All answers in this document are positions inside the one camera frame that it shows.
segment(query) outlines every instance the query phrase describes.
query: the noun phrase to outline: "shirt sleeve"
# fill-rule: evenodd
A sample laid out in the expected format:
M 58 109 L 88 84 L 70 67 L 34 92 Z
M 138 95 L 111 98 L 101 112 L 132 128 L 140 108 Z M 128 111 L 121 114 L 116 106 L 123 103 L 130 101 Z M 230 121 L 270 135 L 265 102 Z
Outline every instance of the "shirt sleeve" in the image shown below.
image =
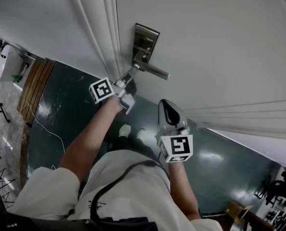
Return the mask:
M 77 204 L 79 188 L 79 179 L 68 169 L 38 168 L 23 187 L 11 212 L 29 218 L 63 219 Z
M 219 222 L 212 219 L 196 219 L 191 224 L 199 231 L 223 231 Z

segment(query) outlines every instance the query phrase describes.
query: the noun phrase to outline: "person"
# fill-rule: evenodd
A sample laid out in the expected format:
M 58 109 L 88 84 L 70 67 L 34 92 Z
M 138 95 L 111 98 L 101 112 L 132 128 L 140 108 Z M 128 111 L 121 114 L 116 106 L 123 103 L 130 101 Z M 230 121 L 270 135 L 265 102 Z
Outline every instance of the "person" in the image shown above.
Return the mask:
M 222 230 L 217 221 L 200 218 L 182 162 L 169 164 L 168 179 L 157 157 L 143 143 L 144 130 L 138 133 L 136 151 L 127 139 L 131 128 L 123 125 L 112 149 L 93 166 L 111 123 L 122 109 L 119 98 L 110 97 L 68 146 L 56 170 L 41 167 L 33 172 L 12 213 L 49 220 L 92 220 L 91 213 L 112 220 L 146 217 L 158 230 Z M 88 181 L 78 200 L 87 173 Z

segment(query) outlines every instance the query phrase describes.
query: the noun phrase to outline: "floor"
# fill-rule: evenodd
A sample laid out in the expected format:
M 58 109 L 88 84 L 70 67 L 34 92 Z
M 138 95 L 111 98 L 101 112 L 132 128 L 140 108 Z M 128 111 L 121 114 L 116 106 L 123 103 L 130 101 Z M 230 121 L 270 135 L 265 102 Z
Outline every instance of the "floor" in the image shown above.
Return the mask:
M 88 92 L 89 85 L 96 80 L 79 70 L 57 64 L 46 84 L 36 117 L 49 131 L 62 138 L 65 148 L 98 109 Z M 148 145 L 158 155 L 160 150 L 154 138 L 157 122 L 158 106 L 136 97 L 136 105 L 130 114 L 116 117 L 109 130 L 110 141 L 118 136 L 120 126 L 127 123 L 132 128 L 130 139 L 140 128 L 150 133 Z M 275 179 L 280 165 L 207 129 L 198 128 L 192 121 L 189 121 L 189 126 L 193 134 L 194 154 L 185 162 L 185 168 L 201 212 L 223 211 L 233 200 L 243 205 L 254 205 L 252 212 L 256 212 L 262 201 L 254 193 L 268 175 Z M 98 159 L 106 151 L 107 139 L 101 146 Z M 62 155 L 60 139 L 47 133 L 34 120 L 27 176 L 38 167 L 57 166 Z M 167 169 L 162 156 L 160 160 Z
M 25 63 L 31 66 L 33 61 L 33 59 L 26 58 L 20 73 L 23 72 Z M 21 114 L 17 111 L 17 104 L 21 88 L 24 86 L 30 69 L 29 67 L 25 70 L 23 78 L 19 83 L 0 82 L 0 102 L 3 103 L 6 116 L 10 119 L 10 123 L 7 123 L 3 114 L 0 113 L 0 171 L 5 168 L 2 180 L 10 182 L 12 179 L 15 179 L 11 184 L 0 189 L 0 194 L 5 195 L 10 192 L 7 201 L 11 202 L 15 201 L 21 189 L 19 166 L 24 121 Z M 5 205 L 5 207 L 9 207 L 7 210 L 11 209 L 11 205 L 11 203 Z

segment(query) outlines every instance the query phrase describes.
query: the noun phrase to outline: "white shirt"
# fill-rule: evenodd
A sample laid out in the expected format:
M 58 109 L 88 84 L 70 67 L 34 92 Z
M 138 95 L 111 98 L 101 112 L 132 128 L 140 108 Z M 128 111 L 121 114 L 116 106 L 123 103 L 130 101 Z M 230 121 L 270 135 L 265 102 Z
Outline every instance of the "white shirt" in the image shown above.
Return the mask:
M 20 192 L 12 213 L 30 218 L 89 219 L 96 193 L 119 178 L 132 164 L 149 158 L 129 150 L 106 153 L 92 168 L 80 199 L 80 182 L 65 168 L 38 168 Z M 100 218 L 113 220 L 147 217 L 159 230 L 221 231 L 217 221 L 189 221 L 170 195 L 170 182 L 159 167 L 139 165 L 98 200 Z

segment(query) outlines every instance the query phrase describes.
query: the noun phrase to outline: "white shoe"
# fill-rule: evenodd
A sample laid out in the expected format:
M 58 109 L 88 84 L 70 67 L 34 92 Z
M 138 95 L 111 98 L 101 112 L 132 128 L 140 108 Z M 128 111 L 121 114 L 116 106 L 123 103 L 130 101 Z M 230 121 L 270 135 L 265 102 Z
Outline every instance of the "white shoe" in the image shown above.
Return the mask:
M 137 132 L 137 139 L 140 139 L 143 141 L 143 144 L 146 144 L 146 141 L 148 139 L 148 134 L 147 131 L 143 128 L 141 128 L 138 132 Z
M 123 124 L 122 127 L 119 129 L 119 137 L 125 136 L 128 138 L 131 132 L 131 126 L 128 124 Z

